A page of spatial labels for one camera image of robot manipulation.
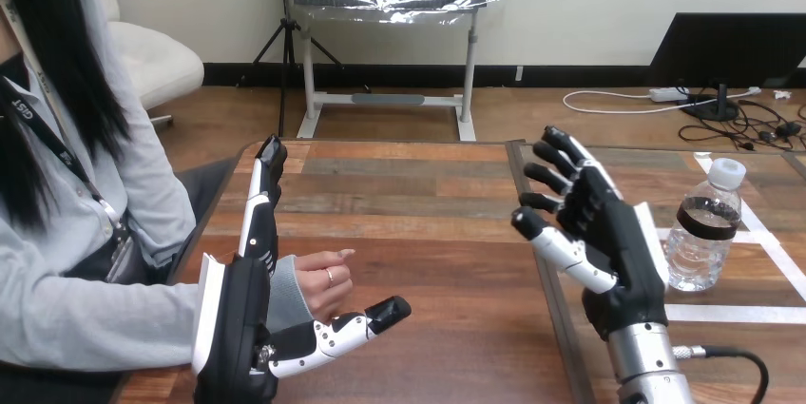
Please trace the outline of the person's hand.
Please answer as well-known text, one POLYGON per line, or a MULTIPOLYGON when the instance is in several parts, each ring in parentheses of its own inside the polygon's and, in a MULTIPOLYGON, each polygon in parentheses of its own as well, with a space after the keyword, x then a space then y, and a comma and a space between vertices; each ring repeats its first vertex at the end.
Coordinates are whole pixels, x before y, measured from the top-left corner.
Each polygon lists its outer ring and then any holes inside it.
POLYGON ((347 261, 354 254, 354 249, 342 249, 295 258, 297 283, 313 319, 329 321, 352 293, 347 261))

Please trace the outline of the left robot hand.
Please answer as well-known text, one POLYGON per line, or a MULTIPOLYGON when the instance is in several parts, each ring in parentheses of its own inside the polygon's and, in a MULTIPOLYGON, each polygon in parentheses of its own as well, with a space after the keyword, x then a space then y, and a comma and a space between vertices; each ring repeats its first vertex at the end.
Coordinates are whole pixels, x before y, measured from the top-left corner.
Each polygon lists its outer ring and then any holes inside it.
POLYGON ((392 296, 330 324, 307 321, 269 330, 278 261, 275 208, 286 158, 279 137, 263 143, 254 160, 237 255, 229 264, 202 258, 192 351, 197 403, 269 403, 280 379, 350 353, 412 312, 404 298, 392 296))

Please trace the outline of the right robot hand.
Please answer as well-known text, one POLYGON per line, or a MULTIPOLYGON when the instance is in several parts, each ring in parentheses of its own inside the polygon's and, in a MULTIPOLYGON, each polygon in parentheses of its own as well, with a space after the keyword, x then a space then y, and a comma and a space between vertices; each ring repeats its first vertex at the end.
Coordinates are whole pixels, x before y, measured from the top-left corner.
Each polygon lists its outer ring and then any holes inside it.
POLYGON ((667 325, 668 273, 653 219, 624 201, 603 165, 570 134, 548 125, 525 164, 554 195, 524 192, 511 216, 535 252, 585 290, 588 322, 602 340, 635 324, 667 325))

